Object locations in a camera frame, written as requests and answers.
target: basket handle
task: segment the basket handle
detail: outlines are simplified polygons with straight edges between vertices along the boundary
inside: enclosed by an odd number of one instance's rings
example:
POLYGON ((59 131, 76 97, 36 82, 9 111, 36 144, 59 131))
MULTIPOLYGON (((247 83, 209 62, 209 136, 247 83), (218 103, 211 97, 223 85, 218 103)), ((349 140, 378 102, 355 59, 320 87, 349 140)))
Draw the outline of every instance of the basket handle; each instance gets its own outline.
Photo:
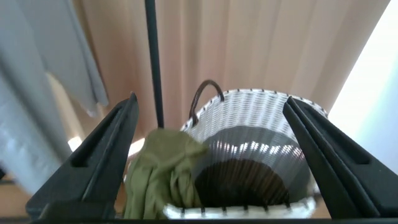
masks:
POLYGON ((191 110, 189 111, 189 118, 192 118, 192 121, 193 121, 192 126, 197 125, 197 123, 199 122, 198 116, 195 113, 195 109, 197 108, 199 97, 207 85, 214 86, 217 90, 218 96, 220 96, 220 98, 221 98, 221 102, 224 102, 224 94, 221 91, 220 86, 213 80, 205 80, 203 83, 200 84, 200 86, 192 100, 191 110))

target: basket rim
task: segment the basket rim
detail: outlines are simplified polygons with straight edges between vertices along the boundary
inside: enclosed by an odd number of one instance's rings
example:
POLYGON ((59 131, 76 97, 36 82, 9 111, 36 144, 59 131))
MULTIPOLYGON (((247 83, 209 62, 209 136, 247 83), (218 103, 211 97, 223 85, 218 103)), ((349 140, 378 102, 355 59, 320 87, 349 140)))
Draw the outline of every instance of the basket rim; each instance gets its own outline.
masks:
MULTIPOLYGON (((226 90, 223 92, 224 96, 228 96, 228 95, 232 95, 235 93, 249 93, 249 92, 257 92, 257 93, 261 93, 261 94, 274 94, 274 95, 285 95, 285 96, 291 96, 297 100, 301 100, 305 103, 310 103, 319 113, 321 113, 324 117, 328 117, 328 113, 326 112, 326 110, 324 108, 322 108, 319 104, 315 103, 314 101, 308 100, 304 97, 301 96, 297 96, 297 95, 291 95, 288 93, 284 93, 281 91, 272 91, 272 90, 266 90, 266 89, 262 89, 262 88, 238 88, 238 89, 232 89, 232 90, 226 90)), ((220 96, 216 95, 214 97, 212 97, 210 100, 208 100, 197 112, 196 115, 198 118, 200 118, 200 116, 206 111, 206 109, 208 107, 210 107, 211 105, 213 105, 213 103, 216 102, 217 99, 219 99, 220 96)), ((192 124, 193 124, 193 118, 189 118, 180 128, 180 131, 186 131, 190 128, 192 128, 192 124)))

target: laundry basket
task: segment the laundry basket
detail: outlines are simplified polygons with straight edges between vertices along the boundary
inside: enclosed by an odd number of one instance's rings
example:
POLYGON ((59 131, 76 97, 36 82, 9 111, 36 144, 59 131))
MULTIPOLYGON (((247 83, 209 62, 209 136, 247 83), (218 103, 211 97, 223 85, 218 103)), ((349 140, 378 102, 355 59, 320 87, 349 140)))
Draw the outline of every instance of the laundry basket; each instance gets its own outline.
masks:
MULTIPOLYGON (((212 80, 200 85, 192 102, 190 119, 181 128, 210 149, 192 170, 205 207, 196 210, 200 217, 214 218, 214 214, 207 215, 207 208, 212 208, 212 213, 221 212, 223 215, 219 218, 227 217, 228 209, 235 211, 233 214, 239 218, 245 214, 253 218, 248 215, 250 209, 264 213, 262 218, 307 218, 312 214, 316 183, 282 114, 290 96, 327 116, 314 102, 286 93, 263 89, 222 92, 212 80), (207 85, 213 85, 218 95, 195 113, 207 85)), ((182 216, 189 212, 195 213, 195 210, 184 210, 182 216)))

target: olive green garment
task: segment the olive green garment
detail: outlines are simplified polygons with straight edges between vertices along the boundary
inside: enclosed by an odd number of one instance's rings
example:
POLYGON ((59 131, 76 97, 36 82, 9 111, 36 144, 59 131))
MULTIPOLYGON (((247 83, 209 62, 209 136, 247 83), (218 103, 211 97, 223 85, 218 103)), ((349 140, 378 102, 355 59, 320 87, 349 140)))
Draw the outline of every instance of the olive green garment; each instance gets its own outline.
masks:
POLYGON ((163 208, 200 207, 191 170, 207 147, 187 133, 156 129, 127 172, 124 218, 166 218, 163 208))

